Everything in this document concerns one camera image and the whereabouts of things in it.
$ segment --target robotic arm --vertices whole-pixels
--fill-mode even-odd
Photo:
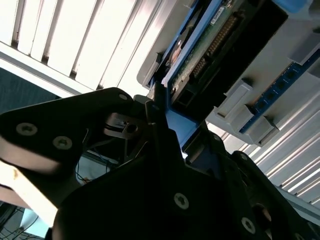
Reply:
[[[205,124],[184,161],[163,91],[156,84],[153,99],[132,99],[108,88],[2,114],[1,188],[44,218],[46,239],[319,239],[253,161],[228,154]],[[74,169],[97,143],[122,165],[80,187]]]

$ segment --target bolt hole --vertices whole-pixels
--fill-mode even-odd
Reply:
[[[119,97],[123,100],[128,100],[128,97],[126,95],[119,94]]]
[[[136,125],[134,125],[134,124],[130,124],[126,129],[126,131],[129,134],[132,134],[132,133],[136,132],[137,130],[138,130],[138,127]]]

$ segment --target blue panel edge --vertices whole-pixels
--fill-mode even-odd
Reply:
[[[273,2],[289,13],[295,14],[306,5],[307,0],[273,0]]]
[[[245,133],[319,58],[320,48],[303,65],[296,62],[290,64],[281,76],[253,104],[251,111],[254,116],[239,132]]]

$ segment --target cable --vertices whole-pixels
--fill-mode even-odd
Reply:
[[[36,219],[33,221],[33,223],[31,223],[27,228],[25,228],[22,232],[20,232],[17,236],[15,236],[14,238],[12,238],[12,240],[16,239],[18,236],[20,236],[22,233],[24,233],[25,231],[27,231],[33,224],[35,224],[35,222],[38,220],[39,216],[36,217]]]
[[[91,149],[94,149],[96,147],[99,147],[99,146],[103,146],[103,145],[106,145],[106,144],[110,144],[112,143],[114,140],[116,140],[116,138],[111,138],[111,139],[108,139],[108,140],[104,140],[104,141],[98,141],[94,144],[92,144],[91,146],[87,147],[86,151],[87,150],[91,150]]]
[[[8,232],[9,232],[9,235],[5,236],[4,238],[1,238],[2,240],[3,240],[3,239],[7,239],[9,236],[11,236],[12,234],[14,234],[15,231],[18,230],[18,228],[17,228],[16,230],[14,230],[14,231],[12,232],[12,231],[9,231],[6,227],[4,227],[4,225],[7,224],[7,222],[8,222],[17,212],[24,213],[21,209],[16,208],[15,211],[9,216],[9,218],[7,219],[7,221],[3,224],[3,229],[5,229],[6,231],[8,231]]]
[[[80,181],[84,181],[85,183],[88,183],[88,182],[92,181],[92,179],[84,179],[84,178],[79,174],[79,167],[80,167],[80,163],[78,162],[78,164],[77,164],[77,170],[75,171],[75,174],[76,174],[77,178],[78,178]]]

